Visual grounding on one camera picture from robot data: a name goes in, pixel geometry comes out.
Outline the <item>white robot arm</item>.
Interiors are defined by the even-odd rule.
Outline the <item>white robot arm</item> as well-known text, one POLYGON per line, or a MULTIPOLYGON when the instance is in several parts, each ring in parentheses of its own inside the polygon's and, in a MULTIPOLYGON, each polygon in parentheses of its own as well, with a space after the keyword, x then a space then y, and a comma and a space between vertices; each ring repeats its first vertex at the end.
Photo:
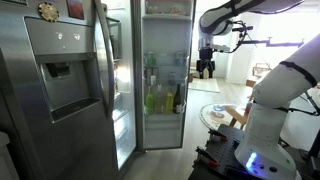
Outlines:
MULTIPOLYGON (((233 18, 244 13, 276 14, 304 0, 229 0, 209 9, 199 19, 199 48, 213 36, 231 31, 233 18)), ((296 164, 278 140, 292 100, 320 82, 320 34, 281 61, 252 91, 254 102, 243 138, 234 151, 250 175, 262 180, 302 180, 296 164)))

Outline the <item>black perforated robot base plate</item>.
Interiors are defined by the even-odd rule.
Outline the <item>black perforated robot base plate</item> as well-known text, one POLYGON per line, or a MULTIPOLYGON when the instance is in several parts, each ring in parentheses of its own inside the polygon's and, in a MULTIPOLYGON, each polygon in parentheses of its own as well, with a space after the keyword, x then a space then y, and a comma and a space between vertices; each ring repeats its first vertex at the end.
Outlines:
POLYGON ((282 175, 280 167, 264 162, 258 153, 249 155, 244 165, 238 162, 234 151, 243 131, 221 125, 208 133, 206 146, 196 148, 197 158, 188 180, 302 180, 299 172, 294 177, 282 175))

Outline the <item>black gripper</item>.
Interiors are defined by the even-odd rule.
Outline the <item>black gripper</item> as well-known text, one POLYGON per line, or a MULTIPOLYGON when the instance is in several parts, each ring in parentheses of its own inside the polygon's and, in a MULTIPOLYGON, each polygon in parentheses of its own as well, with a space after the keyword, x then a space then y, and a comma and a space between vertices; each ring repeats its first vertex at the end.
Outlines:
POLYGON ((211 61, 213 57, 213 49, 206 47, 201 48, 199 50, 199 60, 196 62, 196 71, 198 72, 199 79, 203 79, 203 69, 202 63, 210 62, 209 63, 209 78, 213 78, 213 72, 215 71, 215 61, 211 61))

